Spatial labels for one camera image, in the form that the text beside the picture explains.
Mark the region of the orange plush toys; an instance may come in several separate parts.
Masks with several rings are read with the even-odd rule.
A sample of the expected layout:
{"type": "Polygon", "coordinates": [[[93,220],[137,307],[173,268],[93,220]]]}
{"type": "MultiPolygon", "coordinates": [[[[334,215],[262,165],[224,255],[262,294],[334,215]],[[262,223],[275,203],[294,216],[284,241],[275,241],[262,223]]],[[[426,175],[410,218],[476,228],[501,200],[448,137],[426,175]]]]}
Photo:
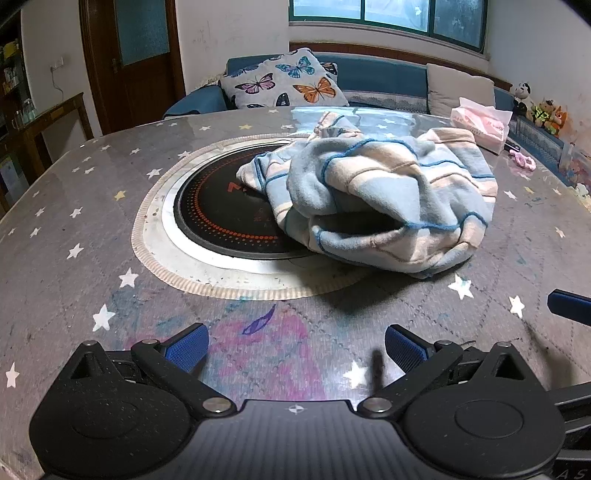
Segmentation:
{"type": "Polygon", "coordinates": [[[528,112],[529,119],[547,133],[558,137],[568,119],[568,112],[551,99],[534,104],[528,112]]]}

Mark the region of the green framed window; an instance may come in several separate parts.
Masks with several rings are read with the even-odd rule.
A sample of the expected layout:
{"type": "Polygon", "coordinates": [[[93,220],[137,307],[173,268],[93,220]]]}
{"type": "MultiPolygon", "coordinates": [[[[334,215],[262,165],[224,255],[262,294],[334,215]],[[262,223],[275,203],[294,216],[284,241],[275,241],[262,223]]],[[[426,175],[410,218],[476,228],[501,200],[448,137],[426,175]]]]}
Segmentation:
{"type": "Polygon", "coordinates": [[[485,46],[486,0],[294,0],[294,21],[329,21],[418,33],[475,52],[485,46]]]}

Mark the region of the pink tissue pack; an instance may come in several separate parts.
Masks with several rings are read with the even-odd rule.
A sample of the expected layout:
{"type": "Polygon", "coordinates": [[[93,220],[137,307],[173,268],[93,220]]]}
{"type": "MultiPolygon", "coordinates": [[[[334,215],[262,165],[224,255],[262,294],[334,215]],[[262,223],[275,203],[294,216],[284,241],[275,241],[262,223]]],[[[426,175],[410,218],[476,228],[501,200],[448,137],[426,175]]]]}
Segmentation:
{"type": "Polygon", "coordinates": [[[451,111],[451,123],[457,128],[469,130],[479,147],[499,155],[504,150],[513,113],[464,97],[459,102],[459,106],[451,111]]]}

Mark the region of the panda plush toy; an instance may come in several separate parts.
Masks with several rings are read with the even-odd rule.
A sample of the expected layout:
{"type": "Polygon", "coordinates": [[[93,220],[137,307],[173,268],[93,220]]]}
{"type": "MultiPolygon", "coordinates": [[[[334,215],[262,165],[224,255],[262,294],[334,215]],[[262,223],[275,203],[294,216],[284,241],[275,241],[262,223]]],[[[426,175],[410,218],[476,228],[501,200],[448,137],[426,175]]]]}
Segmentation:
{"type": "Polygon", "coordinates": [[[515,116],[525,116],[531,107],[531,86],[527,82],[520,82],[511,87],[513,95],[513,114],[515,116]]]}

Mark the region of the round black induction cooker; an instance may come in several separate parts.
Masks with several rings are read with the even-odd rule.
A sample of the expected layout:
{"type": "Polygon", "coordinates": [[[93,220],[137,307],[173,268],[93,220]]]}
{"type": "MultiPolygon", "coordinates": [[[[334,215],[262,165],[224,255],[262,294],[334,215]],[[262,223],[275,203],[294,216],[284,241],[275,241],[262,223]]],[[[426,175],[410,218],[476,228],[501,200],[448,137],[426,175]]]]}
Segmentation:
{"type": "Polygon", "coordinates": [[[193,243],[222,255],[250,260],[283,260],[308,249],[280,230],[263,194],[238,182],[236,172],[270,146],[240,148],[198,167],[181,183],[173,213],[193,243]]]}

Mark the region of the dark wooden side table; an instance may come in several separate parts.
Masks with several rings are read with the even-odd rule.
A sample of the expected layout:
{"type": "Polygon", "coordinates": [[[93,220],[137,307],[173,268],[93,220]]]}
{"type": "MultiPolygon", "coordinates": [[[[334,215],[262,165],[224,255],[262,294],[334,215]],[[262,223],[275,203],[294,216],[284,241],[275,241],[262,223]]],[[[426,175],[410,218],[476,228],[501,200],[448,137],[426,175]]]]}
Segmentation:
{"type": "Polygon", "coordinates": [[[84,93],[80,92],[39,113],[23,126],[13,127],[5,123],[7,133],[1,137],[1,165],[11,160],[12,155],[24,152],[26,157],[21,171],[25,180],[32,185],[50,166],[49,161],[45,161],[41,156],[38,137],[71,113],[77,114],[84,139],[93,139],[84,93]]]}

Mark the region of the blue sofa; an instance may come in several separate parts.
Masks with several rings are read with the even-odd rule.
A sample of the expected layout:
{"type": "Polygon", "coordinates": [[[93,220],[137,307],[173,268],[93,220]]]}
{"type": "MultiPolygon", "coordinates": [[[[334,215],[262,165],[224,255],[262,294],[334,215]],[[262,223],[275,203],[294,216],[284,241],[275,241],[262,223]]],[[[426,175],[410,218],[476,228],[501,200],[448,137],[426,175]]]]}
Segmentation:
{"type": "MultiPolygon", "coordinates": [[[[315,55],[344,92],[352,106],[377,107],[433,114],[429,99],[428,69],[424,65],[368,55],[318,53],[315,55]]],[[[573,144],[552,135],[520,115],[514,95],[493,89],[497,109],[512,113],[509,137],[534,154],[564,183],[576,185],[590,172],[587,158],[573,144]]],[[[233,108],[221,84],[201,87],[173,104],[167,117],[206,114],[233,108]]]]}

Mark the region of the butterfly print pillow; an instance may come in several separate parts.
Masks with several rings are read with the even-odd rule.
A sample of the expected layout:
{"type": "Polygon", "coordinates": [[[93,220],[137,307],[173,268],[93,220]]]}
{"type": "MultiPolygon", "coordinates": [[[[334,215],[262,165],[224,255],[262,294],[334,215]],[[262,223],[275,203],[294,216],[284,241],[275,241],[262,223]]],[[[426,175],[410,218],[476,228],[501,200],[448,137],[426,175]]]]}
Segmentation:
{"type": "Polygon", "coordinates": [[[349,105],[339,89],[338,67],[322,63],[308,48],[277,55],[228,72],[221,89],[238,109],[349,105]]]}

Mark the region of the beige cushion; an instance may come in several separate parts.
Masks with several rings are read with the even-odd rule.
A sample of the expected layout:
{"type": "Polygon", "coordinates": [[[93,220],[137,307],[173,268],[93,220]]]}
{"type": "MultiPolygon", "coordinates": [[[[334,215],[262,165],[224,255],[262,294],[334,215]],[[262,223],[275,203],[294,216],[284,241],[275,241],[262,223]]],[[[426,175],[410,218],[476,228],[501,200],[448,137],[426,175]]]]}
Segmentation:
{"type": "Polygon", "coordinates": [[[449,118],[460,98],[495,106],[494,82],[486,77],[436,64],[427,65],[428,109],[431,115],[449,118]]]}

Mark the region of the pink scrunchie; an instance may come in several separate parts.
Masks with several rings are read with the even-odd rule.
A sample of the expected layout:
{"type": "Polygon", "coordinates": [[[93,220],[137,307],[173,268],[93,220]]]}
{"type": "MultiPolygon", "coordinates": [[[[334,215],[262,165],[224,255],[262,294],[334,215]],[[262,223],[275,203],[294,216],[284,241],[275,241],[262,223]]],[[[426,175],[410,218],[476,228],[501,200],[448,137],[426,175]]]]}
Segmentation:
{"type": "Polygon", "coordinates": [[[531,156],[525,155],[520,151],[512,150],[509,152],[509,156],[521,169],[533,172],[537,168],[536,161],[531,156]]]}

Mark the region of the dark wooden door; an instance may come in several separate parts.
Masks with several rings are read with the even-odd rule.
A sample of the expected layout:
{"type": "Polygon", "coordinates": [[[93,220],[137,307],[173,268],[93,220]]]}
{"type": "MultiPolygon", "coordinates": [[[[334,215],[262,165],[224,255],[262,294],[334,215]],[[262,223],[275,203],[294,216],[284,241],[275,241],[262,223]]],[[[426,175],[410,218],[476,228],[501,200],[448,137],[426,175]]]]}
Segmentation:
{"type": "Polygon", "coordinates": [[[173,0],[81,0],[79,19],[103,134],[157,121],[184,97],[173,0]]]}

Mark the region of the blue striped knit sweater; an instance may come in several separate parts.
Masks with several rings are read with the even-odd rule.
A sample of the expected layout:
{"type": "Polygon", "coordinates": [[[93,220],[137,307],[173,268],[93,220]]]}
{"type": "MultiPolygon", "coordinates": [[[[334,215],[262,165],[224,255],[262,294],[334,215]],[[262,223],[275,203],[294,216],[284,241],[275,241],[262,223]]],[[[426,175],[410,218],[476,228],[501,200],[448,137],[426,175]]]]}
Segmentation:
{"type": "Polygon", "coordinates": [[[472,257],[498,194],[470,131],[389,137],[335,111],[307,139],[240,166],[236,178],[266,197],[280,230],[311,251],[416,278],[472,257]]]}

